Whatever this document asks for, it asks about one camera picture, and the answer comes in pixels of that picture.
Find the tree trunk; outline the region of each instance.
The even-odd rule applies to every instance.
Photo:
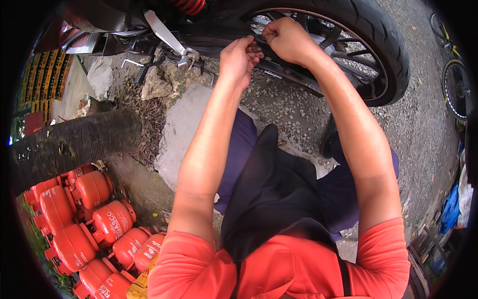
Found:
[[[9,146],[15,196],[40,182],[113,153],[138,149],[142,125],[131,111],[116,110],[58,123]]]
[[[23,115],[25,115],[27,113],[30,113],[30,112],[32,112],[31,108],[25,108],[23,110],[14,111],[13,114],[11,115],[11,118],[23,116]]]

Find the shoe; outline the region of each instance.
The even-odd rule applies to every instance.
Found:
[[[325,159],[332,158],[331,144],[332,137],[337,134],[337,125],[335,124],[334,117],[330,115],[330,120],[327,125],[327,134],[320,145],[320,153]]]

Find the bicycle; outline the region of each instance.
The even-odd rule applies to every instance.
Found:
[[[460,121],[467,121],[466,97],[470,96],[468,77],[465,73],[465,66],[461,61],[461,55],[456,49],[456,45],[450,39],[450,35],[436,13],[430,16],[430,25],[433,32],[440,37],[449,48],[452,55],[457,59],[452,59],[445,64],[442,74],[442,90],[447,107],[453,115]]]

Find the motorcycle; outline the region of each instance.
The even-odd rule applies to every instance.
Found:
[[[368,106],[392,104],[405,93],[404,37],[375,0],[65,0],[34,53],[61,47],[75,55],[146,55],[149,62],[136,77],[141,84],[148,68],[165,59],[202,72],[202,55],[219,58],[230,42],[252,34],[265,55],[258,68],[323,96],[307,69],[280,59],[261,39],[267,23],[279,18],[299,22]]]

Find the hand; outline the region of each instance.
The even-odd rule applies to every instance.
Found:
[[[322,52],[304,28],[287,17],[267,24],[262,38],[280,58],[302,67],[306,66],[311,55]]]
[[[221,51],[219,79],[242,93],[250,83],[252,68],[263,57],[252,35],[237,39]]]

